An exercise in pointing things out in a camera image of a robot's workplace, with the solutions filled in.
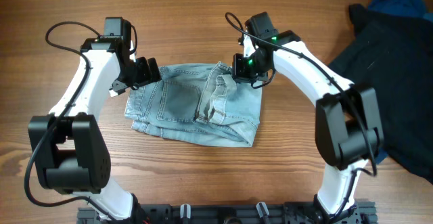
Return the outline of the light blue denim shorts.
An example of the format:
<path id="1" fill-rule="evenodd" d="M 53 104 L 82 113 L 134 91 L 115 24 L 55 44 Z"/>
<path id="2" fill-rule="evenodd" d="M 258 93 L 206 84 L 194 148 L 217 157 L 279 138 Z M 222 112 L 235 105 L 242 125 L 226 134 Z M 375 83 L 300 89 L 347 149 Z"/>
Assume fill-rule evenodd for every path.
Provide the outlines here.
<path id="1" fill-rule="evenodd" d="M 205 146 L 253 146 L 261 89 L 235 82 L 222 62 L 162 66 L 160 74 L 161 81 L 129 93 L 124 115 L 133 130 Z"/>

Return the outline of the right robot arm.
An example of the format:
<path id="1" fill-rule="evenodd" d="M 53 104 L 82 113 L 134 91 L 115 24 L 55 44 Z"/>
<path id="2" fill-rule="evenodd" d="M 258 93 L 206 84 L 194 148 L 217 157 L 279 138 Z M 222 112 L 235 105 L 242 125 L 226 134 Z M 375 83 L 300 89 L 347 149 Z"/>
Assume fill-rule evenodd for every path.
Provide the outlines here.
<path id="1" fill-rule="evenodd" d="M 283 223 L 373 223 L 375 204 L 355 200 L 361 173 L 378 174 L 375 160 L 384 133 L 375 89 L 357 85 L 317 59 L 293 31 L 279 32 L 267 12 L 245 23 L 226 21 L 242 35 L 244 52 L 233 57 L 233 79 L 254 89 L 282 74 L 315 107 L 315 144 L 325 161 L 323 181 L 310 203 L 287 202 Z"/>

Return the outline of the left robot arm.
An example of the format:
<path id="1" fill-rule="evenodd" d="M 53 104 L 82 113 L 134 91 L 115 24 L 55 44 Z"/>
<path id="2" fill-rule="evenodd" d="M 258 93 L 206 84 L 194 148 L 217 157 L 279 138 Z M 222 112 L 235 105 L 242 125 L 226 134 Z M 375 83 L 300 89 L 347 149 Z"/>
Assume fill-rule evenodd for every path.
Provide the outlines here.
<path id="1" fill-rule="evenodd" d="M 154 58 L 136 58 L 137 31 L 122 17 L 107 17 L 104 32 L 88 38 L 65 94 L 45 116 L 28 124 L 32 156 L 24 192 L 50 208 L 85 201 L 104 223 L 150 223 L 137 197 L 110 176 L 111 160 L 97 124 L 107 97 L 160 81 Z"/>

